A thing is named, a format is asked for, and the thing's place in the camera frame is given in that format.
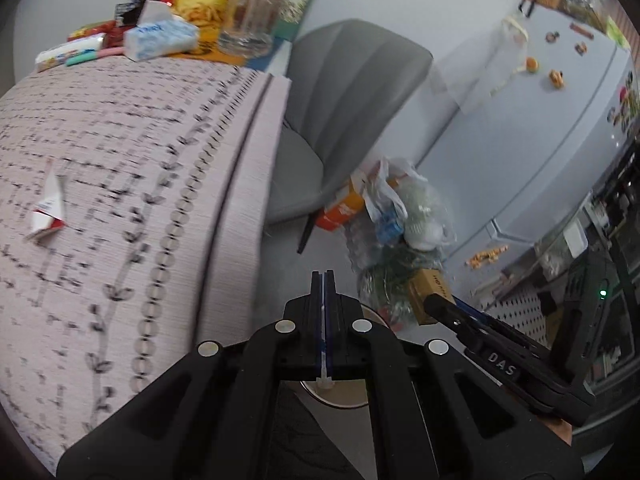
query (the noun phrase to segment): metal rivet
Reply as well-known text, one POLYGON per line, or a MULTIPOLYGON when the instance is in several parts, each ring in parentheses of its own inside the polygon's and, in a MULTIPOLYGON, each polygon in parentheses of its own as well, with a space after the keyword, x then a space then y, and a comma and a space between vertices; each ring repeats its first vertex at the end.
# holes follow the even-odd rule
POLYGON ((436 355, 444 355, 449 351, 449 345, 442 339, 429 341, 429 350, 436 355))
POLYGON ((198 354, 202 357, 211 357, 217 354, 218 350, 220 350, 218 343, 213 341, 205 341, 204 343, 200 343, 200 346, 198 346, 198 354))
POLYGON ((281 319, 276 323, 276 330, 281 334, 288 334, 296 329, 296 324, 290 319, 281 319))
POLYGON ((356 319, 351 325, 356 332, 368 332, 371 330, 372 324, 368 319, 356 319))

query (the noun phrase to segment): orange box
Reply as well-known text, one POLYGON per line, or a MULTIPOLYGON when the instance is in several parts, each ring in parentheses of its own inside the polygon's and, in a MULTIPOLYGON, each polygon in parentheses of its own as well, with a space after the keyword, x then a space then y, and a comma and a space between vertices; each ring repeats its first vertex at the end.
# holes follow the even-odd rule
POLYGON ((335 200, 324 208, 316 225, 326 231, 334 231, 364 208, 362 190, 366 182, 364 173, 351 175, 349 181, 335 194, 335 200))

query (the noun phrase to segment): chair leg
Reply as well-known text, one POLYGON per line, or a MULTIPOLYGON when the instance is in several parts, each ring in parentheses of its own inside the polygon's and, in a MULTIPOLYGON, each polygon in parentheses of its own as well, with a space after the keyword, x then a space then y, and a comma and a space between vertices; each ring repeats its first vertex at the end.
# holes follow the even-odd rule
POLYGON ((316 226, 316 219, 318 219, 318 215, 322 210, 314 211, 313 213, 309 213, 309 216, 306 218, 305 230, 302 231, 302 238, 300 238, 300 243, 298 244, 298 254, 302 254, 302 251, 305 250, 306 243, 309 241, 309 237, 311 236, 311 232, 314 230, 316 226))

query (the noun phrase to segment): round plate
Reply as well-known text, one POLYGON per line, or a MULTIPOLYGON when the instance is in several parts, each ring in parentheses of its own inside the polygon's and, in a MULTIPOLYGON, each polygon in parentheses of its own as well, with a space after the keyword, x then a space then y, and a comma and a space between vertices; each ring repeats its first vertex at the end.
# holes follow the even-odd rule
MULTIPOLYGON (((380 325, 388 326, 374 310, 361 305, 364 319, 380 325)), ((327 406, 341 410, 354 410, 362 408, 369 403, 367 397, 367 383, 364 379, 353 381, 335 381, 334 386, 327 390, 319 388, 315 381, 300 381, 302 387, 309 394, 327 406)))

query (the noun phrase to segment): pegboard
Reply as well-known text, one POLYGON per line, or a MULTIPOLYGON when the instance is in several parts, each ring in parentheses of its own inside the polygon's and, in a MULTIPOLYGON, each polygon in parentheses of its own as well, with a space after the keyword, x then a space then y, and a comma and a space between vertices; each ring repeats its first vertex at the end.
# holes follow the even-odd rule
POLYGON ((542 315, 540 299, 533 288, 517 290, 508 300, 496 303, 485 313, 548 347, 546 319, 542 315))

